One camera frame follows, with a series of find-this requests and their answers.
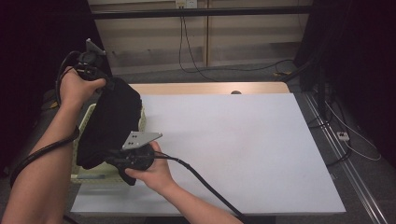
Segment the black curtain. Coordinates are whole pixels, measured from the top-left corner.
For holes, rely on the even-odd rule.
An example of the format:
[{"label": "black curtain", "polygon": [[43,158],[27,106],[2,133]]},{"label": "black curtain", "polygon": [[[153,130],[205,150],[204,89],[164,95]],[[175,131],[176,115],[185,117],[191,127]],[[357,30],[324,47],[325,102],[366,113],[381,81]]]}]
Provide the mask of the black curtain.
[{"label": "black curtain", "polygon": [[[90,13],[87,1],[2,1],[2,146],[0,172],[21,151],[40,114],[42,97],[54,88],[64,57],[85,50],[90,38],[100,48],[94,21],[61,18],[59,13]],[[110,73],[108,62],[104,71]]]},{"label": "black curtain", "polygon": [[[314,4],[326,4],[317,0]],[[343,1],[332,15],[311,14],[303,43],[294,60],[308,62],[326,35],[325,27],[337,22],[319,66],[338,96],[356,118],[363,134],[372,139],[383,157],[396,167],[396,20],[395,1]],[[305,86],[317,82],[318,74],[301,75]]]}]

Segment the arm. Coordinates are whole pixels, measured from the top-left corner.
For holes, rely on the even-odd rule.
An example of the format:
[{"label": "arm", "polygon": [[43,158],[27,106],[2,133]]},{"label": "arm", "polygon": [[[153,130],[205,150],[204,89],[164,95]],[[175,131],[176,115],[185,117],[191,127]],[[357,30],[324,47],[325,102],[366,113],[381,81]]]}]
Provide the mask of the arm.
[{"label": "arm", "polygon": [[[150,143],[156,151],[160,146]],[[166,160],[155,160],[147,171],[126,169],[125,173],[140,179],[145,184],[161,194],[169,203],[192,224],[195,223],[241,223],[228,212],[207,203],[180,187],[172,178]]]},{"label": "arm", "polygon": [[[62,105],[31,150],[65,139],[75,130],[78,114],[104,79],[82,80],[71,70],[62,81]],[[68,144],[40,157],[21,171],[11,190],[2,223],[62,223],[70,183],[73,147]]]}]

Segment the white table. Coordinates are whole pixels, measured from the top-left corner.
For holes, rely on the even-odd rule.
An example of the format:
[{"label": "white table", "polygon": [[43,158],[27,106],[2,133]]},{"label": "white table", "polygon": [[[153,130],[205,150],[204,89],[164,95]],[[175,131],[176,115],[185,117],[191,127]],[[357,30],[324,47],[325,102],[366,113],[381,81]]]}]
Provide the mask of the white table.
[{"label": "white table", "polygon": [[[142,94],[147,132],[163,152],[196,169],[247,215],[345,212],[291,93]],[[230,211],[187,169],[169,161],[176,182]],[[83,216],[179,216],[142,182],[82,184],[72,212]]]}]

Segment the power strip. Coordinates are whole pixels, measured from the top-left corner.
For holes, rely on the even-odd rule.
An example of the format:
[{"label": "power strip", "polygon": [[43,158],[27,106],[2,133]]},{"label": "power strip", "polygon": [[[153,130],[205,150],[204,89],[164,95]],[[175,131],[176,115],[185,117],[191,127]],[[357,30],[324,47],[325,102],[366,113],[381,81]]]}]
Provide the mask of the power strip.
[{"label": "power strip", "polygon": [[197,0],[187,0],[186,8],[198,8]]},{"label": "power strip", "polygon": [[337,137],[340,141],[349,141],[349,136],[346,132],[338,132]]},{"label": "power strip", "polygon": [[186,0],[176,0],[176,8],[185,8]]}]

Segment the wire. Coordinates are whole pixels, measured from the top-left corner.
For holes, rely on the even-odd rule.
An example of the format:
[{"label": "wire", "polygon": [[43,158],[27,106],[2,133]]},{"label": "wire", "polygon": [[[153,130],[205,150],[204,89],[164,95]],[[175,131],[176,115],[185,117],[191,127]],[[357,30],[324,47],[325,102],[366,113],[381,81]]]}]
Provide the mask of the wire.
[{"label": "wire", "polygon": [[365,140],[367,143],[369,143],[372,147],[374,147],[375,149],[377,149],[376,148],[376,146],[373,144],[373,143],[371,143],[369,140],[367,140],[365,137],[363,137],[361,134],[359,134],[358,132],[356,132],[355,130],[353,130],[352,128],[350,128],[349,126],[347,126],[336,114],[335,114],[335,112],[329,107],[329,109],[332,111],[332,113],[335,115],[335,117],[345,126],[345,127],[347,127],[350,131],[352,131],[353,133],[355,133],[355,134],[357,134],[360,138],[362,138],[363,140]]},{"label": "wire", "polygon": [[203,177],[201,177],[197,171],[195,171],[188,163],[184,162],[181,159],[175,158],[175,157],[171,157],[165,153],[162,152],[158,152],[155,151],[158,154],[161,154],[162,156],[154,156],[154,159],[165,159],[165,160],[171,160],[171,161],[177,161],[178,163],[180,163],[181,165],[183,165],[184,167],[186,167],[188,170],[190,170],[192,172],[193,175],[195,175],[195,177],[197,177],[201,183],[207,188],[209,189],[210,192],[212,192],[216,197],[218,197],[225,205],[227,205],[233,212],[235,212],[244,223],[251,223],[251,221],[244,215],[242,214],[238,209],[236,209],[232,204],[230,204],[224,197],[222,197],[215,189],[213,189],[212,186],[210,186]]},{"label": "wire", "polygon": [[81,52],[79,52],[79,51],[75,51],[75,50],[71,51],[69,54],[67,54],[67,56],[64,58],[64,61],[61,63],[61,66],[59,67],[58,75],[57,75],[56,81],[55,81],[55,96],[56,96],[56,102],[58,103],[58,106],[61,105],[62,78],[68,71],[70,71],[72,69],[72,68],[69,68],[67,71],[64,71],[65,66],[72,56],[80,55],[80,54],[81,54]]},{"label": "wire", "polygon": [[[181,36],[180,36],[180,47],[179,47],[179,50],[178,50],[178,63],[179,63],[179,66],[180,66],[181,70],[183,70],[183,71],[186,72],[186,73],[200,73],[201,76],[203,76],[204,78],[207,78],[207,79],[213,80],[213,81],[217,81],[217,80],[214,80],[213,78],[204,76],[204,75],[202,74],[202,72],[204,72],[204,71],[240,71],[240,72],[254,72],[254,71],[260,71],[260,70],[264,70],[264,69],[267,69],[267,68],[270,68],[270,67],[274,67],[274,66],[276,67],[276,71],[277,71],[277,66],[278,66],[280,63],[292,62],[292,61],[293,61],[292,59],[285,59],[285,60],[281,60],[281,61],[278,61],[278,62],[276,62],[276,63],[270,64],[270,65],[266,65],[266,66],[264,66],[264,67],[250,68],[250,69],[242,69],[242,68],[206,68],[206,69],[199,69],[199,68],[197,67],[197,65],[196,65],[196,63],[195,63],[195,60],[194,60],[194,58],[193,58],[193,56],[192,56],[192,53],[191,53],[191,45],[190,45],[189,37],[188,37],[188,34],[187,34],[187,25],[186,25],[186,21],[185,21],[184,17],[180,17],[180,23],[181,23],[181,27],[180,27]],[[187,39],[187,44],[188,44],[188,47],[189,47],[189,52],[190,52],[190,56],[191,56],[192,62],[193,62],[194,67],[195,67],[195,71],[188,71],[188,70],[186,70],[186,69],[182,66],[182,64],[181,64],[181,46],[182,46],[182,42],[183,42],[183,23],[184,23],[185,36],[186,36],[186,39]]]},{"label": "wire", "polygon": [[195,67],[195,69],[196,69],[196,72],[198,72],[202,77],[204,77],[204,78],[206,78],[206,79],[208,79],[208,80],[218,82],[217,80],[215,80],[215,79],[213,79],[213,78],[211,78],[211,77],[205,76],[205,75],[202,74],[202,72],[198,69],[198,67],[197,67],[197,65],[196,65],[196,63],[195,63],[194,57],[192,56],[191,46],[190,46],[190,40],[189,40],[189,36],[187,35],[186,20],[184,19],[184,17],[180,17],[180,23],[181,23],[181,26],[180,26],[180,48],[179,48],[179,50],[178,50],[178,63],[179,63],[179,65],[180,65],[180,68],[181,68],[184,72],[189,73],[189,72],[188,72],[187,70],[185,70],[185,69],[183,68],[183,66],[181,65],[181,55],[180,55],[180,52],[181,52],[181,44],[182,44],[182,42],[183,42],[183,23],[184,23],[184,33],[185,33],[185,35],[186,35],[187,44],[188,44],[188,46],[189,46],[190,56],[191,56],[191,59],[192,59],[192,63],[194,64],[194,67]]},{"label": "wire", "polygon": [[[341,116],[342,116],[342,118],[343,118],[344,123],[347,123],[347,120],[346,120],[345,115],[344,115],[343,108],[338,104],[338,102],[337,102],[336,100],[334,100],[334,101],[337,103],[338,109],[341,111]],[[327,167],[330,167],[330,166],[332,166],[332,165],[335,165],[335,164],[338,163],[338,162],[345,161],[345,160],[349,159],[349,157],[350,157],[351,155],[352,155],[352,150],[351,150],[350,148],[348,148],[347,151],[346,151],[346,153],[344,154],[344,156],[342,156],[342,157],[341,157],[340,159],[338,159],[337,161],[334,161],[334,162],[328,164]]]},{"label": "wire", "polygon": [[[306,124],[308,125],[308,124],[312,123],[313,121],[317,120],[318,118],[319,118],[319,116],[317,116],[316,118],[314,118],[311,121],[307,122]],[[330,118],[328,120],[325,120],[325,122],[323,122],[322,124],[319,124],[317,126],[308,126],[308,128],[309,129],[321,128],[321,127],[323,127],[325,125],[330,124],[331,122],[332,122],[332,114],[330,114]]]},{"label": "wire", "polygon": [[344,143],[345,143],[346,146],[347,146],[348,148],[350,148],[352,151],[356,152],[358,155],[360,155],[360,156],[362,156],[362,157],[364,157],[364,158],[366,158],[366,159],[368,159],[368,160],[370,160],[370,161],[379,161],[379,160],[381,160],[381,158],[382,158],[381,154],[379,154],[378,158],[375,158],[375,159],[374,159],[374,158],[370,158],[370,157],[368,157],[368,156],[365,156],[365,155],[361,154],[359,151],[357,151],[357,150],[354,149],[353,147],[350,147],[350,146],[347,144],[347,141],[344,141]]},{"label": "wire", "polygon": [[[334,95],[334,92],[332,91],[332,94],[331,94],[331,96],[330,96],[330,99],[331,99],[331,100],[334,99],[334,96],[333,96],[333,95]],[[337,105],[338,105],[339,109],[341,110],[341,114],[342,114],[343,119],[345,119],[345,117],[344,117],[344,112],[343,112],[341,106],[339,106],[339,104],[337,104]],[[311,122],[317,120],[318,118],[320,118],[320,116],[316,116],[314,119],[310,120],[310,121],[307,122],[306,124],[309,125]],[[325,125],[330,125],[330,121],[332,121],[332,113],[331,113],[331,118],[329,119],[329,121],[326,121],[326,122],[320,124],[319,126],[314,126],[314,127],[309,127],[309,128],[310,128],[310,129],[313,129],[313,128],[317,128],[317,127],[323,127],[323,126],[325,126]],[[345,161],[345,160],[349,159],[349,157],[350,157],[351,155],[352,155],[352,150],[349,148],[349,149],[346,151],[346,153],[345,153],[342,157],[340,157],[339,159],[337,159],[337,160],[335,160],[335,161],[332,161],[332,162],[330,162],[330,163],[327,163],[327,164],[326,164],[326,167],[329,168],[329,167],[334,166],[335,164],[337,164],[337,163],[339,163],[339,162],[341,162],[341,161]]]},{"label": "wire", "polygon": [[[300,6],[300,0],[297,0],[297,7]],[[297,18],[298,18],[298,23],[300,24],[300,30],[301,30],[301,34],[304,34],[304,29],[303,26],[301,25],[301,18],[300,18],[300,13],[297,14]]]},{"label": "wire", "polygon": [[78,127],[76,127],[76,129],[73,131],[72,135],[70,135],[69,137],[52,143],[46,147],[42,147],[40,148],[38,151],[32,153],[31,155],[29,155],[27,158],[25,158],[23,161],[21,161],[17,168],[15,168],[15,170],[12,172],[11,178],[9,180],[9,185],[12,187],[14,185],[15,180],[17,179],[18,175],[21,173],[21,171],[28,166],[30,163],[32,163],[33,161],[37,160],[38,158],[42,157],[43,155],[45,155],[46,153],[51,152],[52,150],[58,148],[58,147],[62,147],[68,143],[73,142],[74,140],[76,140],[79,137],[79,129]]},{"label": "wire", "polygon": [[78,224],[78,222],[76,222],[73,218],[64,215],[64,220],[67,221],[68,223],[72,223],[72,224]]},{"label": "wire", "polygon": [[344,15],[344,18],[342,19],[343,24],[341,26],[341,32],[340,32],[339,36],[337,37],[336,43],[340,42],[340,39],[343,36],[345,28],[347,26],[347,20],[349,18],[350,11],[351,11],[351,8],[352,8],[352,5],[353,5],[353,0],[348,0],[348,1],[349,1],[349,5],[347,6],[347,10],[346,10],[346,14]]}]

